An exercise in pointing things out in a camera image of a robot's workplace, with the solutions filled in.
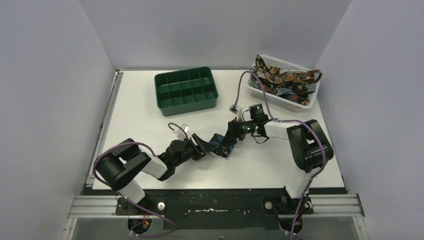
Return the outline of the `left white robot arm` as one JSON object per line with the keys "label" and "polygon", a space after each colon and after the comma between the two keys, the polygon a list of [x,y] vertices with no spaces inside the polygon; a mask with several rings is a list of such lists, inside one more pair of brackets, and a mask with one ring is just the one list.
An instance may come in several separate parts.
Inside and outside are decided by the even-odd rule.
{"label": "left white robot arm", "polygon": [[128,208],[141,215],[148,208],[146,194],[135,180],[145,173],[158,181],[173,176],[176,168],[188,160],[198,161],[218,147],[193,134],[191,138],[173,140],[166,150],[157,155],[146,144],[128,138],[96,158],[92,174],[101,183],[129,199]]}

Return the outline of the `green compartment tray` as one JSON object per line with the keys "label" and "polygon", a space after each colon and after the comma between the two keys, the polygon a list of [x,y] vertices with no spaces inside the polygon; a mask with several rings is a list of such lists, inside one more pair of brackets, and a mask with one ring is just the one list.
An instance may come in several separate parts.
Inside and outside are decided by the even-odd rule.
{"label": "green compartment tray", "polygon": [[157,107],[165,117],[217,106],[219,93],[208,66],[156,74],[154,86]]}

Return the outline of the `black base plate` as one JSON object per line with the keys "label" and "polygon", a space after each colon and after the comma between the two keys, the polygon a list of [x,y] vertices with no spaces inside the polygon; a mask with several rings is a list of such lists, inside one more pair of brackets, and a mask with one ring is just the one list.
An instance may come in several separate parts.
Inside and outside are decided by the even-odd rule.
{"label": "black base plate", "polygon": [[301,228],[304,215],[317,213],[316,200],[307,194],[302,201],[290,199],[283,189],[147,190],[139,202],[128,203],[112,190],[83,190],[84,196],[111,196],[113,216],[128,217],[135,232],[147,230],[158,215],[165,230],[277,230]]}

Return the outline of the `white plastic basket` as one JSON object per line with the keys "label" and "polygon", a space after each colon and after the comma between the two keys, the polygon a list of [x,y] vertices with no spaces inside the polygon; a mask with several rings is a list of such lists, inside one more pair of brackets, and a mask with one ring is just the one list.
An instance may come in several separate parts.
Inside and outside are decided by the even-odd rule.
{"label": "white plastic basket", "polygon": [[250,95],[283,109],[299,112],[310,109],[317,99],[323,73],[265,54],[258,54],[250,68],[247,88]]}

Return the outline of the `pile of patterned ties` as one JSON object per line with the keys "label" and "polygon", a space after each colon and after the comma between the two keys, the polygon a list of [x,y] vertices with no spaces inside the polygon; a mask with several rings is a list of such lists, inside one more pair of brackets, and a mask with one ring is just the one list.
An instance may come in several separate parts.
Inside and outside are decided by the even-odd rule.
{"label": "pile of patterned ties", "polygon": [[280,59],[258,54],[250,70],[258,77],[250,77],[248,86],[273,95],[270,99],[279,102],[285,99],[302,106],[309,106],[323,73],[319,69],[306,70],[289,65]]}

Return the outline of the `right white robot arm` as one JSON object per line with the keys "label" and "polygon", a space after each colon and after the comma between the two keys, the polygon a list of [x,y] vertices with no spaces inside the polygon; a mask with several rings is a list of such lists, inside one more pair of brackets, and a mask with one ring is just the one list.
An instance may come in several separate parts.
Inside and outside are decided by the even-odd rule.
{"label": "right white robot arm", "polygon": [[291,199],[303,197],[314,175],[334,157],[333,148],[315,119],[306,122],[272,119],[261,104],[249,107],[250,120],[244,119],[244,111],[238,105],[231,105],[229,111],[236,116],[228,122],[225,135],[216,136],[215,153],[228,157],[237,142],[247,135],[288,141],[294,160],[294,175],[284,189]]}

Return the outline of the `blue patterned tie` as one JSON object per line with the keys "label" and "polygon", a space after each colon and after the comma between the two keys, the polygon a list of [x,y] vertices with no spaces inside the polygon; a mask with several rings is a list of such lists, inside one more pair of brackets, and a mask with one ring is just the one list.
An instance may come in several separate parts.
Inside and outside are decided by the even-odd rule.
{"label": "blue patterned tie", "polygon": [[209,140],[209,143],[215,146],[215,149],[212,151],[215,155],[228,158],[237,144],[237,140],[215,133]]}

